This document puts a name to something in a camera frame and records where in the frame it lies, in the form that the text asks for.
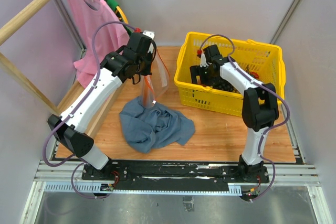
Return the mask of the dark purple grape bunch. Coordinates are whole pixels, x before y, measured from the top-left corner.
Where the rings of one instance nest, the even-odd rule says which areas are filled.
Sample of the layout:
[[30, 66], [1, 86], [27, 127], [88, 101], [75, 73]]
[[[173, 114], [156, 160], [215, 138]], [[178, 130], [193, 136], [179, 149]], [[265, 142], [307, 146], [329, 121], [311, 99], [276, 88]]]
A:
[[233, 85], [231, 85], [228, 81], [226, 80], [220, 80], [219, 82], [217, 82], [214, 86], [214, 89], [217, 90], [222, 90], [222, 91], [226, 91], [226, 92], [233, 92], [236, 93], [237, 90], [233, 87]]

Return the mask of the clear zip bag orange seal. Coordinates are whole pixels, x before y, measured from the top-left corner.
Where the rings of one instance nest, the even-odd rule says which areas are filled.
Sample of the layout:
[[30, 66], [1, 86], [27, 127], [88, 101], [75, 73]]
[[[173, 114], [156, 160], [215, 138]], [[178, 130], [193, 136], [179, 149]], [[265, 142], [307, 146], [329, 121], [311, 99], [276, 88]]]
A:
[[[157, 51], [154, 62], [152, 63], [152, 74], [151, 81], [155, 92], [155, 100], [162, 96], [169, 88], [170, 85], [170, 74], [169, 71], [163, 62], [159, 52]], [[142, 104], [142, 87], [143, 79], [141, 80], [141, 93], [140, 101]]]

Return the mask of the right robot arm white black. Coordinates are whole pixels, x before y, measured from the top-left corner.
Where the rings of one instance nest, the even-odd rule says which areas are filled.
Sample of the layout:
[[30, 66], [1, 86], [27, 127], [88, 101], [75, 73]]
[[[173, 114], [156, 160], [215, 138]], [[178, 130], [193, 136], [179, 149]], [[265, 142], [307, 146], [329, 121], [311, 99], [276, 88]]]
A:
[[242, 119], [248, 131], [234, 175], [244, 182], [250, 182], [263, 174], [262, 156], [267, 131], [279, 118], [275, 86], [250, 76], [230, 56], [223, 57], [217, 45], [199, 49], [197, 56], [200, 64], [190, 67], [193, 84], [198, 80], [202, 84], [230, 84], [243, 96]]

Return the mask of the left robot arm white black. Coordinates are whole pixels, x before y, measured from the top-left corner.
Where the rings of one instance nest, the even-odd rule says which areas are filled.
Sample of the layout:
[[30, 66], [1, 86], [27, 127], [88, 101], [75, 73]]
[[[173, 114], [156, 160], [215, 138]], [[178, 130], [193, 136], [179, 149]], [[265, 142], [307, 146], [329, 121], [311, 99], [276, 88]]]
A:
[[128, 43], [105, 56], [98, 72], [75, 102], [60, 116], [51, 115], [48, 124], [54, 136], [66, 149], [94, 167], [100, 179], [112, 175], [109, 158], [85, 132], [91, 119], [126, 79], [150, 74], [154, 56], [155, 33], [133, 33]]

